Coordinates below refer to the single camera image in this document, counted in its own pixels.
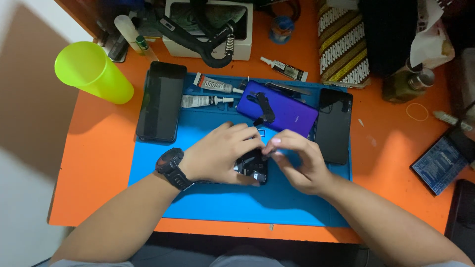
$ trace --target hand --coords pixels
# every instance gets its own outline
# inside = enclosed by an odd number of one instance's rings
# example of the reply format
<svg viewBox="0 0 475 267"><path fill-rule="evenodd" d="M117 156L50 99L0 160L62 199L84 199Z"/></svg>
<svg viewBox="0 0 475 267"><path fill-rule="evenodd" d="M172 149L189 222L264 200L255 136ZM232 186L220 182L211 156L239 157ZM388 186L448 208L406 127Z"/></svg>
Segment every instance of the hand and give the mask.
<svg viewBox="0 0 475 267"><path fill-rule="evenodd" d="M255 127L248 127L246 123L233 125L232 122L225 122L187 149L179 167L191 181L259 186L256 179L233 168L242 155L264 146Z"/></svg>
<svg viewBox="0 0 475 267"><path fill-rule="evenodd" d="M296 151L302 165L297 169L287 157L277 149ZM280 170L285 174L291 185L307 195L322 195L331 189L336 175L331 173L323 161L318 145L305 137L290 130L276 134L262 150L264 155L271 154Z"/></svg>

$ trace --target striped fabric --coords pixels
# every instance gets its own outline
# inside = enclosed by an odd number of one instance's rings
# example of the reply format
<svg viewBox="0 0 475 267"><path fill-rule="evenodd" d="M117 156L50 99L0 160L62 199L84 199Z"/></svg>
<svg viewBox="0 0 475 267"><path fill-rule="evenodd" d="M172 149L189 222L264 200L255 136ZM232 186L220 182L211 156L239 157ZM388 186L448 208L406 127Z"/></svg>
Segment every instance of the striped fabric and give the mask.
<svg viewBox="0 0 475 267"><path fill-rule="evenodd" d="M361 14L317 2L320 76L324 84L365 87L370 74Z"/></svg>

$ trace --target orange desk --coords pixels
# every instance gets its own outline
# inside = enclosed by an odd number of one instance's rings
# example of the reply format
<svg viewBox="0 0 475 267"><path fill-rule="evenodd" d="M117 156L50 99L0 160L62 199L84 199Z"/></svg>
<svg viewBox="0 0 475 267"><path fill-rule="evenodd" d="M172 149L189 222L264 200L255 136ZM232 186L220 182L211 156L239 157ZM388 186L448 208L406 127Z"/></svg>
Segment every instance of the orange desk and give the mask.
<svg viewBox="0 0 475 267"><path fill-rule="evenodd" d="M286 79L259 58L277 59L309 72L308 82L318 82L317 19L311 1L303 3L302 16L292 39L276 45L267 38L270 18L254 12L253 46L249 61L233 61L221 69L206 66L201 59L171 57L161 40L151 45L164 62L186 65L190 72L218 75ZM146 58L129 49L125 63L118 64L135 88L132 100L114 105L93 95L79 92L64 149L49 223L77 226L102 204L127 187L135 141L135 127L143 96ZM436 83L414 103L435 110L450 111L443 67L435 70ZM433 116L423 122L406 115L407 104L393 105L381 99L381 80L363 90L350 89L354 95L351 122L353 180L418 216L444 232L452 183L434 197L411 172L413 163L448 126ZM425 117L420 107L412 106L414 116ZM475 181L465 168L458 178ZM277 238L324 242L358 243L350 228L205 221L163 218L156 231Z"/></svg>

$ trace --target wristwatch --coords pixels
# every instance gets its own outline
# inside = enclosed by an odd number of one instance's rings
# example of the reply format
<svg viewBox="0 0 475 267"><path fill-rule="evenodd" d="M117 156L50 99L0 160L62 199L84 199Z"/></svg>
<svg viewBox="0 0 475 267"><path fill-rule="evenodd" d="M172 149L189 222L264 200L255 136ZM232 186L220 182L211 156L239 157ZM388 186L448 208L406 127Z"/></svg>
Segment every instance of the wristwatch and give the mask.
<svg viewBox="0 0 475 267"><path fill-rule="evenodd" d="M183 159L184 153L180 148L172 148L165 152L155 165L158 173L165 176L170 184L178 188L180 191L185 191L190 186L195 184L188 180L186 175L180 170L178 164Z"/></svg>

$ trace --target metal spring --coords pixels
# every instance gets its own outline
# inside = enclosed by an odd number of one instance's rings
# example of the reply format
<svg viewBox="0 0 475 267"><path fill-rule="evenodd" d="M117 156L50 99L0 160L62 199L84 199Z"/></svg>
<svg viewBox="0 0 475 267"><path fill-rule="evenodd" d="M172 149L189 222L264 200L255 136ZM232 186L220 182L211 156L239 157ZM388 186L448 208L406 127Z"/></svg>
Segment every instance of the metal spring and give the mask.
<svg viewBox="0 0 475 267"><path fill-rule="evenodd" d="M228 39L226 39L226 53L234 52L234 34L228 35Z"/></svg>

